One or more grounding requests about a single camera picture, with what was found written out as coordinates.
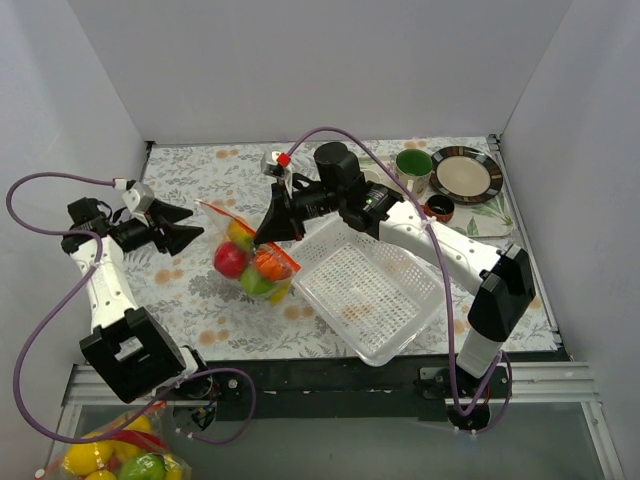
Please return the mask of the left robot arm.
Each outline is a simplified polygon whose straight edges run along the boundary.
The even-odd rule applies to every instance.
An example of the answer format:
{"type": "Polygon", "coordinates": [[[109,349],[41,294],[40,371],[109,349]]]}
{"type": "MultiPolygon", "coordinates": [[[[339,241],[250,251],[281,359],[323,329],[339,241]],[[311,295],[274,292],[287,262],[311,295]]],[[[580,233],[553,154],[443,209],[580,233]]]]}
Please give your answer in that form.
{"type": "Polygon", "coordinates": [[[87,197],[69,204],[71,231],[61,241],[62,250],[82,272],[95,269],[86,286],[92,320],[90,334],[79,342],[83,356],[125,403],[176,381],[188,398],[205,398],[213,377],[202,358],[193,348],[178,346],[136,303],[123,270],[126,253],[154,244],[159,252],[175,256],[204,229],[180,223],[192,210],[157,199],[143,220],[119,224],[99,205],[87,197]]]}

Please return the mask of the white plastic basket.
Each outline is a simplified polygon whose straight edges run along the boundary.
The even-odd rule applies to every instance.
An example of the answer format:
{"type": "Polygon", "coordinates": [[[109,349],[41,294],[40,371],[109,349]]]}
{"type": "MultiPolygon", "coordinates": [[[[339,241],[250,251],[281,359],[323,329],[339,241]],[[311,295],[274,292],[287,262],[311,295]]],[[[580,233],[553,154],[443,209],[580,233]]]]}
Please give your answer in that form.
{"type": "Polygon", "coordinates": [[[445,309],[441,277],[409,252],[321,223],[290,249],[300,294],[369,366],[388,363],[445,309]]]}

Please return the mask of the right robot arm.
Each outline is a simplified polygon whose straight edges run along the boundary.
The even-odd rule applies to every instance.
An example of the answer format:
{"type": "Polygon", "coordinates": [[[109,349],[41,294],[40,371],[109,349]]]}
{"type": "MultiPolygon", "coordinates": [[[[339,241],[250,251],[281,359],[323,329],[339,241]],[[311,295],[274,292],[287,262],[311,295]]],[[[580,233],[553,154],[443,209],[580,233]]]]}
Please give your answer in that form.
{"type": "Polygon", "coordinates": [[[256,243],[300,241],[306,221],[338,213],[353,230],[439,267],[446,284],[457,282],[474,297],[471,330],[449,356],[454,389],[464,397],[479,395],[535,297],[528,253],[516,245],[499,251],[472,241],[427,216],[409,194],[366,180],[355,154],[341,142],[318,147],[314,161],[317,181],[293,172],[290,153],[264,154],[261,170],[275,181],[256,243]]]}

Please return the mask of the zip bag of fake fruit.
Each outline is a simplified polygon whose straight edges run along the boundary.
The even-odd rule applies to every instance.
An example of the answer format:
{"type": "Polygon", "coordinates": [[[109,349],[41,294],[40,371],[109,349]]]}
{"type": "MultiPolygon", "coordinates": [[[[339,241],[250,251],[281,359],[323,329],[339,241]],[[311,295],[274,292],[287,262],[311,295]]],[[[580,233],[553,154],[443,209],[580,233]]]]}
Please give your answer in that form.
{"type": "Polygon", "coordinates": [[[209,220],[213,269],[249,297],[280,303],[300,265],[276,243],[256,244],[256,231],[241,217],[203,200],[195,204],[209,220]]]}

